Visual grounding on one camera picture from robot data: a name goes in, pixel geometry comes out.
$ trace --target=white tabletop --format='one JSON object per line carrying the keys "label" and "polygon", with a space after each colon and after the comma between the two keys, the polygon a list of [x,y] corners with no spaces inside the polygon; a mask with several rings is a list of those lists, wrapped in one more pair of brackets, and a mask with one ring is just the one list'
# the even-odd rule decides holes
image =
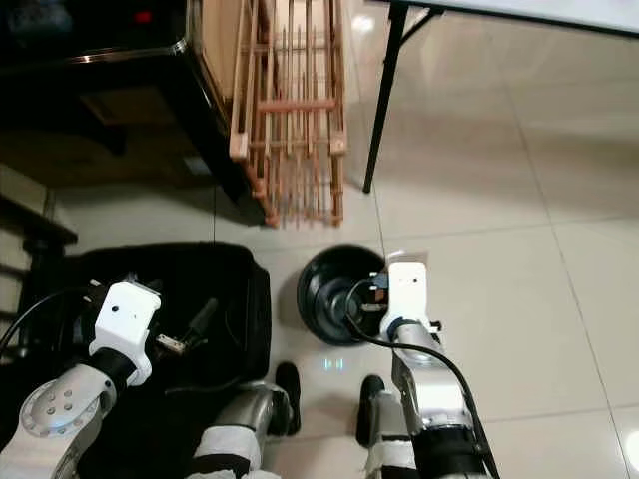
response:
{"label": "white tabletop", "polygon": [[639,36],[639,0],[381,0]]}

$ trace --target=red light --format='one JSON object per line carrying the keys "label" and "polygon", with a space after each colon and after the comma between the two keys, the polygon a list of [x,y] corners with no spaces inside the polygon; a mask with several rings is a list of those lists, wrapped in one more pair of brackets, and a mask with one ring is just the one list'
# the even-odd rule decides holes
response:
{"label": "red light", "polygon": [[134,16],[133,19],[136,23],[151,23],[151,21],[153,20],[153,15],[151,14],[151,12],[149,10],[144,10],[142,12],[137,12]]}

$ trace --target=tiled floor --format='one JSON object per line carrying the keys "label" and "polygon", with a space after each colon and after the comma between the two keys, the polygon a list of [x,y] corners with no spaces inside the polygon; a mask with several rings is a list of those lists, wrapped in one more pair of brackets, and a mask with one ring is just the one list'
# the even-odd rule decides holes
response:
{"label": "tiled floor", "polygon": [[639,43],[433,22],[402,52],[365,196],[386,10],[343,1],[342,228],[247,228],[213,190],[64,192],[76,250],[215,239],[255,253],[272,279],[273,364],[302,372],[303,430],[267,450],[286,478],[363,477],[359,384],[389,375],[387,351],[328,347],[299,320],[297,274],[342,242],[428,251],[429,313],[476,393],[502,477],[639,477]]}

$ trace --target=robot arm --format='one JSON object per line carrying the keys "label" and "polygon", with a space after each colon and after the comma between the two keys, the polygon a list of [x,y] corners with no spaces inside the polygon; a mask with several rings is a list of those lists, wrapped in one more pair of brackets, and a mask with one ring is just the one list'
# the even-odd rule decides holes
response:
{"label": "robot arm", "polygon": [[[418,262],[388,267],[388,311],[381,335],[391,342],[443,354],[439,326],[426,317],[426,268]],[[401,392],[415,465],[422,479],[486,477],[473,418],[454,373],[422,352],[394,349],[392,380]]]}
{"label": "robot arm", "polygon": [[132,282],[113,284],[96,321],[91,358],[43,384],[20,410],[18,428],[0,453],[3,479],[69,479],[95,441],[102,419],[129,385],[151,375],[145,354],[157,294]]}

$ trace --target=wooden crate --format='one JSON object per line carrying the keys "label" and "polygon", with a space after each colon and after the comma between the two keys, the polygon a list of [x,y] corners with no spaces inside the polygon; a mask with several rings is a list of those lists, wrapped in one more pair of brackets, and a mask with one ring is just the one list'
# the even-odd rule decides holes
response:
{"label": "wooden crate", "polygon": [[267,223],[343,219],[339,0],[240,0],[230,153]]}

